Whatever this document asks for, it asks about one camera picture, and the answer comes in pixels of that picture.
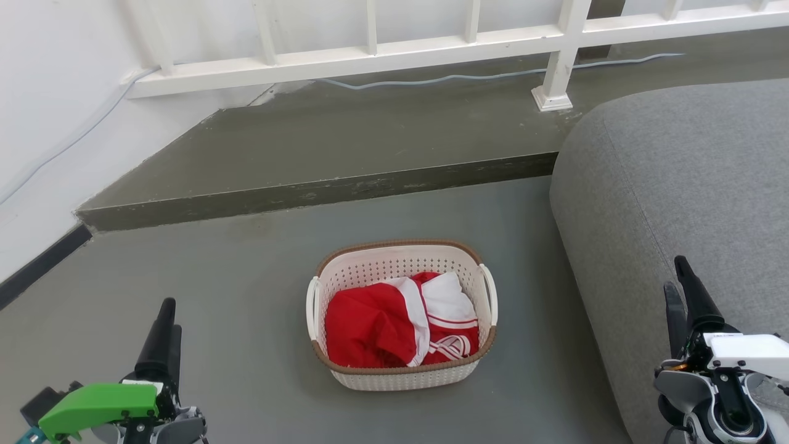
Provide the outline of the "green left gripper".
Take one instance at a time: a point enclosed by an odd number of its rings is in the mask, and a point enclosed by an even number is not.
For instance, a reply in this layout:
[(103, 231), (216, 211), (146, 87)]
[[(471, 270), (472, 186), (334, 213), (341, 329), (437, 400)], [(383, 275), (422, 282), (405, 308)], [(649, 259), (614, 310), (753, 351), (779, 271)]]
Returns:
[(67, 393), (39, 420), (50, 442), (80, 440), (82, 430), (113, 426), (120, 443), (149, 443), (155, 427), (175, 420), (182, 335), (175, 312), (175, 299), (166, 298), (136, 360), (135, 376), (146, 381), (89, 384)]

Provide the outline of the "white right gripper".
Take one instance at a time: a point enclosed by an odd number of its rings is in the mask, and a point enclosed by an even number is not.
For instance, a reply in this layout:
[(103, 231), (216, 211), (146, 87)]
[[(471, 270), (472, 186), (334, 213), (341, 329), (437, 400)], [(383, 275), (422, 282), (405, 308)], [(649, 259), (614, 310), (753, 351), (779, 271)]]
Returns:
[(686, 362), (694, 371), (738, 369), (787, 381), (787, 341), (771, 334), (722, 332), (724, 318), (688, 259), (676, 256), (674, 269), (687, 309), (676, 285), (663, 284), (671, 359)]

